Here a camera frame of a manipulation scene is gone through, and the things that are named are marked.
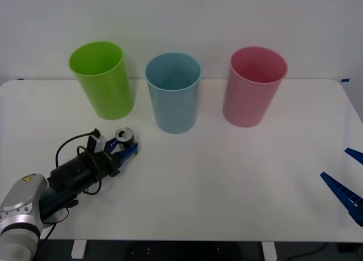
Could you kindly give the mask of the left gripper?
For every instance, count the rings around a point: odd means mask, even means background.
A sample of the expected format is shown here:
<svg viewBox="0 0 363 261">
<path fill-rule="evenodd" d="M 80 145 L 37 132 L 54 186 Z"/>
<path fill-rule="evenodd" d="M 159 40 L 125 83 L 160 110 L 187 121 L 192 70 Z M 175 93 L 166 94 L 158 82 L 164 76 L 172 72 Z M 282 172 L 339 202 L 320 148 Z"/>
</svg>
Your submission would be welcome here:
<svg viewBox="0 0 363 261">
<path fill-rule="evenodd" d="M 138 154 L 138 146 L 139 143 L 136 143 L 125 150 L 118 151 L 119 142 L 114 137 L 105 143 L 104 151 L 86 154 L 85 164 L 90 169 L 94 182 L 99 182 L 106 176 L 117 176 L 122 165 Z"/>
</svg>

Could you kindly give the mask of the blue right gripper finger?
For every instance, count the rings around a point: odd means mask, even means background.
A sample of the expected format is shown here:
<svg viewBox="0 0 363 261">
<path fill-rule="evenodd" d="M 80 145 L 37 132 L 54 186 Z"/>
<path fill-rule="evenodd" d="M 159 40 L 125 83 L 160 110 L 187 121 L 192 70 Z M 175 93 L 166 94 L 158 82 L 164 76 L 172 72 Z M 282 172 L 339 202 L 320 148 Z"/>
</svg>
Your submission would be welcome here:
<svg viewBox="0 0 363 261">
<path fill-rule="evenodd" d="M 320 176 L 346 208 L 348 214 L 359 226 L 362 226 L 362 197 L 355 194 L 327 173 L 322 172 Z"/>
<path fill-rule="evenodd" d="M 356 161 L 358 161 L 360 164 L 363 164 L 363 153 L 359 152 L 357 150 L 353 150 L 351 148 L 346 148 L 344 150 L 345 153 L 347 153 L 349 156 L 354 158 Z"/>
</svg>

